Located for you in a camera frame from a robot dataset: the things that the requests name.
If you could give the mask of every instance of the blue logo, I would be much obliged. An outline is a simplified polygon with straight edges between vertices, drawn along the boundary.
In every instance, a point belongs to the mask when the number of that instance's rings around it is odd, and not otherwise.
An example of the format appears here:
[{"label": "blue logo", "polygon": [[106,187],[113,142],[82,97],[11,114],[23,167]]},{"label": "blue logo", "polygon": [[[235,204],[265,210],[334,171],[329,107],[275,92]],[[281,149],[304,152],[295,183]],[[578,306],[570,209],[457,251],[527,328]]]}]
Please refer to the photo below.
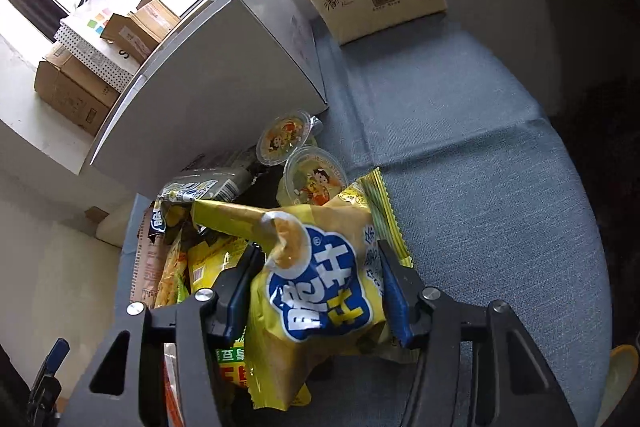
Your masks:
[{"label": "blue logo", "polygon": [[344,335],[371,320],[371,307],[358,279],[353,247],[338,233],[305,225],[311,256],[293,279],[271,273],[267,290],[294,341],[311,335]]}]

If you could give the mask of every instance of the yellow chinese character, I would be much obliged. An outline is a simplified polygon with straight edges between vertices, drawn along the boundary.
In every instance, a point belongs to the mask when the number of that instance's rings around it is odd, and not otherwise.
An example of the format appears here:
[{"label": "yellow chinese character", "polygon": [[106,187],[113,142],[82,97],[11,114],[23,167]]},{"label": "yellow chinese character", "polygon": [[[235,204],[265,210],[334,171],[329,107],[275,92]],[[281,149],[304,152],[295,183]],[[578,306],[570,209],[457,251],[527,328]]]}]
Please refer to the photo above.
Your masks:
[{"label": "yellow chinese character", "polygon": [[337,308],[340,307],[341,313],[338,313],[337,310],[333,309],[329,311],[329,320],[333,323],[334,326],[340,327],[343,322],[347,324],[353,324],[353,321],[360,317],[364,312],[362,308],[359,306],[353,310],[351,310],[346,303],[346,300],[351,297],[351,290],[345,289],[340,290],[337,297],[333,299],[329,299],[327,304],[329,304],[329,308]]}]

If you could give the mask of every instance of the silver bolt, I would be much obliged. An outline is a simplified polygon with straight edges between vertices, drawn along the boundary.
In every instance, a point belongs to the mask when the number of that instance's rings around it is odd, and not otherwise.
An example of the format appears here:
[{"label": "silver bolt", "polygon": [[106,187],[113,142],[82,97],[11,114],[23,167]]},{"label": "silver bolt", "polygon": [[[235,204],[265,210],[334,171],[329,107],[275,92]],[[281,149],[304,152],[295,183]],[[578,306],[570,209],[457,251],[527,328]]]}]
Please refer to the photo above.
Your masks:
[{"label": "silver bolt", "polygon": [[440,290],[437,288],[425,288],[422,290],[422,297],[428,301],[436,301],[440,298]]},{"label": "silver bolt", "polygon": [[502,301],[500,299],[494,301],[493,304],[494,304],[494,310],[497,311],[498,313],[504,313],[509,309],[509,305],[505,301]]},{"label": "silver bolt", "polygon": [[196,291],[196,301],[205,302],[213,296],[213,290],[211,288],[200,288]]},{"label": "silver bolt", "polygon": [[142,302],[132,302],[127,306],[127,313],[129,315],[140,315],[145,310],[145,305]]}]

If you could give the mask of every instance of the blue tablecloth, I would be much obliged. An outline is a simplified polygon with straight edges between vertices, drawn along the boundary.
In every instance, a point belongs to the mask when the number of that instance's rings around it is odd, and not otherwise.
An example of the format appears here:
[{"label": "blue tablecloth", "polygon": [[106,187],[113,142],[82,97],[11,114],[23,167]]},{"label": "blue tablecloth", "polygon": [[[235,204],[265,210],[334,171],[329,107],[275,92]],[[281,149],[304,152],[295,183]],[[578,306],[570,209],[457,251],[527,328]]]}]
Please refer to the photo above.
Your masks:
[{"label": "blue tablecloth", "polygon": [[[540,106],[444,15],[339,48],[315,28],[330,109],[320,146],[350,180],[382,168],[422,279],[453,298],[510,302],[556,374],[578,423],[593,426],[609,363],[602,245],[580,178]],[[123,249],[117,309],[129,298],[139,200]],[[399,425],[412,366],[337,357],[287,413],[234,404],[238,425]],[[463,350],[456,425],[466,425]]]}]

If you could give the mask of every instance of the plastic jelly cup lid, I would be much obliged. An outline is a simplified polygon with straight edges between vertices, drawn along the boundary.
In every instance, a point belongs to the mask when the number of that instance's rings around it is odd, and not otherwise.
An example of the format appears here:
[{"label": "plastic jelly cup lid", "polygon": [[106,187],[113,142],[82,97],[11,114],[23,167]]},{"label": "plastic jelly cup lid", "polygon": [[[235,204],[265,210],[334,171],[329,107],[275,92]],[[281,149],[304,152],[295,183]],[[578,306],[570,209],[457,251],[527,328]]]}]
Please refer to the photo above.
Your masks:
[{"label": "plastic jelly cup lid", "polygon": [[305,145],[287,160],[284,185],[293,204],[323,205],[347,188],[347,175],[327,151]]},{"label": "plastic jelly cup lid", "polygon": [[280,165],[303,145],[311,133],[311,116],[302,110],[277,118],[265,129],[255,146],[258,161],[267,166]]}]

